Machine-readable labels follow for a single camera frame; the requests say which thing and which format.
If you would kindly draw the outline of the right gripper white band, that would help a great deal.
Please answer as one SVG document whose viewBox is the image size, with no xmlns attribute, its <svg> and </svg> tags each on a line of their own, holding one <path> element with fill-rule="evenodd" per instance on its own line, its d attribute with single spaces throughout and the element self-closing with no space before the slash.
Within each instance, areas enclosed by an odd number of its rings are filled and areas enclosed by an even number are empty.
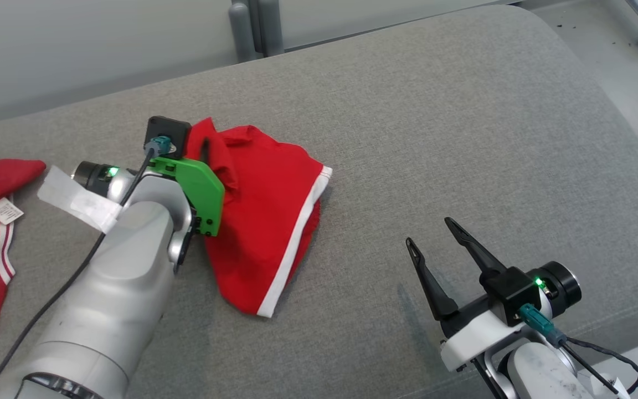
<svg viewBox="0 0 638 399">
<path fill-rule="evenodd" d="M 506 266 L 453 218 L 445 217 L 445 224 L 458 244 L 466 248 L 482 274 L 492 276 L 506 272 Z M 477 298 L 458 310 L 456 301 L 446 295 L 428 270 L 423 253 L 410 237 L 406 238 L 406 248 L 433 318 L 440 321 L 441 331 L 446 338 L 440 356 L 448 371 L 456 371 L 524 328 L 524 323 L 514 326 L 504 323 L 489 308 L 486 297 Z"/>
</svg>

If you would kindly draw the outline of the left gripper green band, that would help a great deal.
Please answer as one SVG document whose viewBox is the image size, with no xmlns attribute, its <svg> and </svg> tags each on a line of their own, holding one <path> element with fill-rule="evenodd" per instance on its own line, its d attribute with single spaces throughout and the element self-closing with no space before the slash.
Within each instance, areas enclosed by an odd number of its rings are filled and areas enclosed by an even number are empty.
<svg viewBox="0 0 638 399">
<path fill-rule="evenodd" d="M 225 187 L 210 169 L 210 139 L 203 139 L 200 161 L 156 157 L 150 162 L 151 201 L 164 207 L 172 222 L 167 252 L 174 273 L 184 263 L 194 235 L 215 237 L 222 219 Z"/>
</svg>

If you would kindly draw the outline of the red shorts with white stripe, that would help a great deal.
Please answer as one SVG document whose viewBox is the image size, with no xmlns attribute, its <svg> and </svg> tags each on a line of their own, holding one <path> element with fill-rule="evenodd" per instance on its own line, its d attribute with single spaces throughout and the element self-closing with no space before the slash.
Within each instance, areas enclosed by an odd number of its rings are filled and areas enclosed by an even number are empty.
<svg viewBox="0 0 638 399">
<path fill-rule="evenodd" d="M 317 229 L 333 170 L 252 125 L 217 131 L 203 119 L 185 157 L 200 161 L 203 144 L 225 189 L 219 232 L 205 238 L 217 286 L 239 311 L 271 318 Z"/>
</svg>

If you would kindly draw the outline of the grey fabric sofa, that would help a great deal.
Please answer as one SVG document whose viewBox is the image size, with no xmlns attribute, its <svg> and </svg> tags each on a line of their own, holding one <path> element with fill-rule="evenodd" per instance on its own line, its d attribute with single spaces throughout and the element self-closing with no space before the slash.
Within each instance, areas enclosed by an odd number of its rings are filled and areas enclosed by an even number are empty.
<svg viewBox="0 0 638 399">
<path fill-rule="evenodd" d="M 253 125 L 333 169 L 270 320 L 219 293 L 195 238 L 132 399 L 492 399 L 450 373 L 411 237 L 460 304 L 483 294 L 454 218 L 505 265 L 578 278 L 565 333 L 638 346 L 638 138 L 544 21 L 480 7 L 0 121 L 0 158 L 137 168 L 147 119 Z"/>
</svg>

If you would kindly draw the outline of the white tape strip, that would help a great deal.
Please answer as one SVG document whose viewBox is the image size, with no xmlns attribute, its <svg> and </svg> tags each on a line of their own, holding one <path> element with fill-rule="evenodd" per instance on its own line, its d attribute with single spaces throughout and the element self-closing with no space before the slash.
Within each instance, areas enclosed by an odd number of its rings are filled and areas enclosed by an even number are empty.
<svg viewBox="0 0 638 399">
<path fill-rule="evenodd" d="M 111 230 L 122 211 L 121 205 L 86 190 L 56 166 L 48 170 L 37 196 L 102 233 Z"/>
</svg>

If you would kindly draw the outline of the grey partition post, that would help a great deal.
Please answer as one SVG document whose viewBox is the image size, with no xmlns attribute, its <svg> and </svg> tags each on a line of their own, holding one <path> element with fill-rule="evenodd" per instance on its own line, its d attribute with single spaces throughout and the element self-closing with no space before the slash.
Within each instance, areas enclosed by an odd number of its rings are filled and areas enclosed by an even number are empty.
<svg viewBox="0 0 638 399">
<path fill-rule="evenodd" d="M 285 53 L 280 0 L 232 0 L 228 17 L 238 63 Z"/>
</svg>

